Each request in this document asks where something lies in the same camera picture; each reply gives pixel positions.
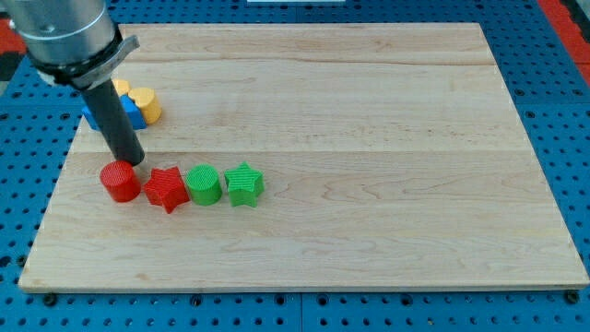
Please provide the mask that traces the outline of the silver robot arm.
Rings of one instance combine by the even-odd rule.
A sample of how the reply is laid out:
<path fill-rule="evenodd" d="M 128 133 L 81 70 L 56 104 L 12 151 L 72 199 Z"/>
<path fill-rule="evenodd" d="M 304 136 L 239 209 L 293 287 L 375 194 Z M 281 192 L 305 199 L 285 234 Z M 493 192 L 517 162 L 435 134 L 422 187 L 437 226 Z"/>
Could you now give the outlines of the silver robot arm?
<path fill-rule="evenodd" d="M 104 0 L 3 0 L 1 6 L 51 85 L 94 89 L 139 47 L 137 36 L 122 37 Z"/>

